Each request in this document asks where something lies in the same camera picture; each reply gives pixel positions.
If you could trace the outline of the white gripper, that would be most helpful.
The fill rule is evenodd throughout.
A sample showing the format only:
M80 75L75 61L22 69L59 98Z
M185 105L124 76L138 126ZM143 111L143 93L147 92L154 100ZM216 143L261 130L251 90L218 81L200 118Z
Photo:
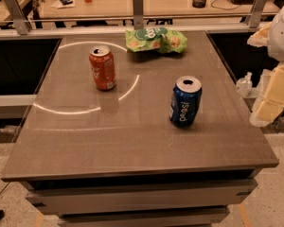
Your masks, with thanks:
M284 6L273 21L250 36L247 43L254 47L268 45L269 56L284 61ZM284 111L284 62L273 71L263 71L257 91L249 121L255 127L266 127Z

